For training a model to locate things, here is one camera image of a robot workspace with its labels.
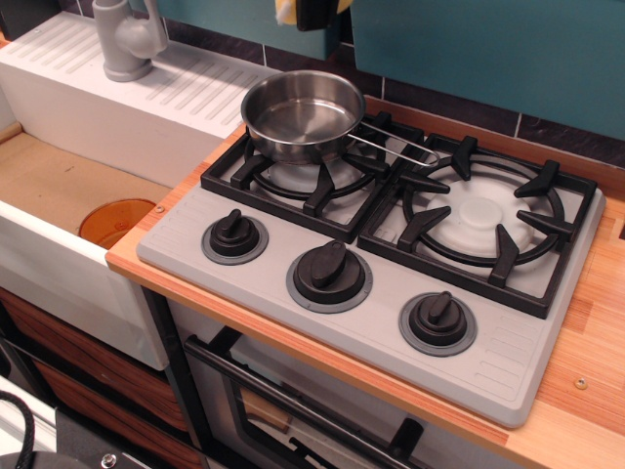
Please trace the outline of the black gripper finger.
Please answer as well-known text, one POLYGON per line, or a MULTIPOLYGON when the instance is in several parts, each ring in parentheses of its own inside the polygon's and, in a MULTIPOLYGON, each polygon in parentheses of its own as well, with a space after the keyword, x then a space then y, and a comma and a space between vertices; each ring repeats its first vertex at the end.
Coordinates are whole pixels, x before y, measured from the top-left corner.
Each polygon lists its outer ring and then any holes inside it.
POLYGON ((300 31, 326 29, 338 15, 339 0, 296 0, 296 26, 300 31))

